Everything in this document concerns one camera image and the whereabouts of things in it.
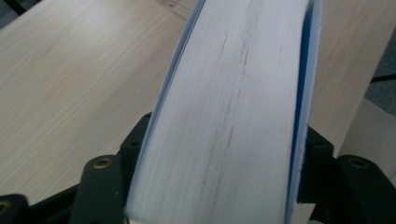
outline metal screw head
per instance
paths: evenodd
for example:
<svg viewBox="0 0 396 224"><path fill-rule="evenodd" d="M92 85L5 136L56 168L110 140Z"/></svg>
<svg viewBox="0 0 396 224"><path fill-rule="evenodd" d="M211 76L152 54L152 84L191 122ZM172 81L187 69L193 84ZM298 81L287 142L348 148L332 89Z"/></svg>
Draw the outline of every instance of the metal screw head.
<svg viewBox="0 0 396 224"><path fill-rule="evenodd" d="M93 163L93 168L95 169L103 169L106 168L107 166L110 166L112 163L112 160L109 158L102 158L98 161L95 161Z"/></svg>
<svg viewBox="0 0 396 224"><path fill-rule="evenodd" d="M350 158L348 161L349 161L349 164L355 168L363 169L363 170L366 170L369 168L369 164L364 160L361 160L358 158Z"/></svg>

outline gray floor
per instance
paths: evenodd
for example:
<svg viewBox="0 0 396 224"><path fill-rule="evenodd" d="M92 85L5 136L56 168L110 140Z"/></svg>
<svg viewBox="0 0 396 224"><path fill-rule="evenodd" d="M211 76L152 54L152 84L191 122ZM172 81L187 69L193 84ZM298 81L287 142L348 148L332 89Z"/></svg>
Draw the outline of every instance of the gray floor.
<svg viewBox="0 0 396 224"><path fill-rule="evenodd" d="M375 77L396 74L396 30L389 41L384 56L375 72ZM396 80L372 83L366 99L396 116Z"/></svg>
<svg viewBox="0 0 396 224"><path fill-rule="evenodd" d="M25 7L34 5L36 0L23 0ZM18 15L0 0L0 29L18 18ZM396 74L396 31L375 72L375 77ZM396 80L377 82L370 85L365 97L388 113L396 116Z"/></svg>

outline light wood surface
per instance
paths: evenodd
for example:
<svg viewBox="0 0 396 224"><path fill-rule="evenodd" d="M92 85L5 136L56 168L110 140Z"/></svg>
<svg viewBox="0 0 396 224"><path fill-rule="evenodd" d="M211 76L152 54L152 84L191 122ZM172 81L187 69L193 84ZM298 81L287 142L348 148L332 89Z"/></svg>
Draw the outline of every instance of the light wood surface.
<svg viewBox="0 0 396 224"><path fill-rule="evenodd" d="M324 0L310 125L338 150L396 24L393 0ZM149 0L45 0L0 31L0 194L78 182L152 110L182 17ZM304 223L309 209L299 209Z"/></svg>
<svg viewBox="0 0 396 224"><path fill-rule="evenodd" d="M340 155L357 155L374 162L396 187L396 117L363 100Z"/></svg>
<svg viewBox="0 0 396 224"><path fill-rule="evenodd" d="M42 1L0 32L0 194L76 184L151 111L184 20L148 0Z"/></svg>

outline thick book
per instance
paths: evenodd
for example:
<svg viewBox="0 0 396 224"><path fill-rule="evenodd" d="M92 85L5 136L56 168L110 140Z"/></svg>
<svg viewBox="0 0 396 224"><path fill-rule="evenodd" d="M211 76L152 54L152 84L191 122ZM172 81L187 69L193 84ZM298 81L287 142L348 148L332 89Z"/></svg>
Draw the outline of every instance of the thick book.
<svg viewBox="0 0 396 224"><path fill-rule="evenodd" d="M319 1L198 0L148 126L128 216L289 223L319 30Z"/></svg>

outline wooden table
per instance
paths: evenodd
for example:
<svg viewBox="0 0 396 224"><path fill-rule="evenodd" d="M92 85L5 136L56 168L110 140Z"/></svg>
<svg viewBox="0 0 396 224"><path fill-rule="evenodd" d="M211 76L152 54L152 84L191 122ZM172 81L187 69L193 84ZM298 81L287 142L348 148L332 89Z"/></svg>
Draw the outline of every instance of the wooden table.
<svg viewBox="0 0 396 224"><path fill-rule="evenodd" d="M89 159L117 152L154 107L191 1L45 0L0 31L0 195L37 203L75 185ZM395 11L393 0L324 1L310 125L336 151Z"/></svg>

